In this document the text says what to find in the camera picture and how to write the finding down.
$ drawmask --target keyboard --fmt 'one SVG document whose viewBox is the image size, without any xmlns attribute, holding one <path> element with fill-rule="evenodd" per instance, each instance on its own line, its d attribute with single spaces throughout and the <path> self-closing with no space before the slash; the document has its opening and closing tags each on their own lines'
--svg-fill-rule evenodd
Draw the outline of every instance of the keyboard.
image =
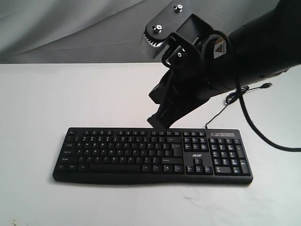
<svg viewBox="0 0 301 226">
<path fill-rule="evenodd" d="M 89 184 L 250 184 L 238 130 L 69 128 L 56 181 Z"/>
</svg>

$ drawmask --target warning label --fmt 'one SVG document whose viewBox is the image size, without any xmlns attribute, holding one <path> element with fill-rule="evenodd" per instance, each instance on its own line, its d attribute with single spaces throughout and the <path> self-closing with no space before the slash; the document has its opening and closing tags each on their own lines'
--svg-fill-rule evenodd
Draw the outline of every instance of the warning label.
<svg viewBox="0 0 301 226">
<path fill-rule="evenodd" d="M 227 53 L 227 47 L 226 47 L 226 42 L 224 39 L 220 38 L 219 40 L 216 41 L 215 46 L 214 46 L 214 58 L 219 58 L 222 55 Z"/>
</svg>

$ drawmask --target white table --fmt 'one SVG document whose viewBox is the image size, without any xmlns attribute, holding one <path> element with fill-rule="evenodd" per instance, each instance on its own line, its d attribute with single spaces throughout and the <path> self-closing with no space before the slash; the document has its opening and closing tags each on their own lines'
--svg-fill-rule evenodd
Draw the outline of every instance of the white table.
<svg viewBox="0 0 301 226">
<path fill-rule="evenodd" d="M 250 186 L 101 186 L 52 178 L 69 127 L 150 127 L 148 98 L 161 64 L 0 65 L 0 225 L 261 226 L 300 225 L 301 153 L 276 150 L 247 125 L 238 102 L 211 128 L 239 129 L 251 164 Z M 264 134 L 301 146 L 301 68 L 245 95 Z M 176 122 L 203 128 L 226 95 Z"/>
</svg>

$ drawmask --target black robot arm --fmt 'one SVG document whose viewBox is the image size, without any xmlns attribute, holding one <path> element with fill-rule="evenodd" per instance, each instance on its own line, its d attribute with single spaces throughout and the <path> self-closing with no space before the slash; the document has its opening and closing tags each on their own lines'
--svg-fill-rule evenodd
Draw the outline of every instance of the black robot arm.
<svg viewBox="0 0 301 226">
<path fill-rule="evenodd" d="M 149 58 L 168 47 L 162 63 L 169 70 L 150 92 L 160 106 L 148 122 L 167 129 L 211 97 L 237 88 L 237 76 L 245 86 L 301 64 L 300 11 L 300 0 L 281 0 L 225 37 L 192 13 L 189 0 L 172 1 L 147 24 L 140 44 Z"/>
</svg>

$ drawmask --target screw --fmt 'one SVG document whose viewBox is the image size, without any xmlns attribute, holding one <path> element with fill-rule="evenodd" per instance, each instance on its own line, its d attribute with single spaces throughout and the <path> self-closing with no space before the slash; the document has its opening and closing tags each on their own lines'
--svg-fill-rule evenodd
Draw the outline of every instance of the screw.
<svg viewBox="0 0 301 226">
<path fill-rule="evenodd" d="M 156 33 L 160 33 L 160 32 L 162 31 L 162 26 L 158 24 L 158 25 L 154 28 L 154 31 L 155 31 Z"/>
<path fill-rule="evenodd" d="M 183 9 L 183 6 L 182 6 L 182 5 L 177 5 L 174 9 L 175 9 L 175 11 L 176 11 L 177 13 L 181 13 L 181 12 L 182 12 L 182 9 Z"/>
</svg>

